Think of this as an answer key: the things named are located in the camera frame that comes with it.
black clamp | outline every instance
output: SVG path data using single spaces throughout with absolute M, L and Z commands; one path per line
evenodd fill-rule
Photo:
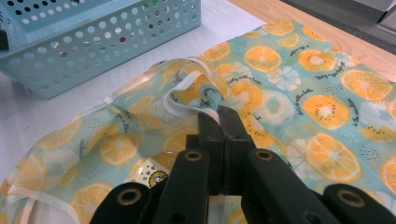
M 199 114 L 199 134 L 188 135 L 171 174 L 152 189 L 114 188 L 91 224 L 204 224 L 211 195 L 240 195 L 248 223 L 396 223 L 360 189 L 336 184 L 323 196 L 308 189 L 274 152 L 257 149 L 238 114 L 219 108 L 220 125 Z

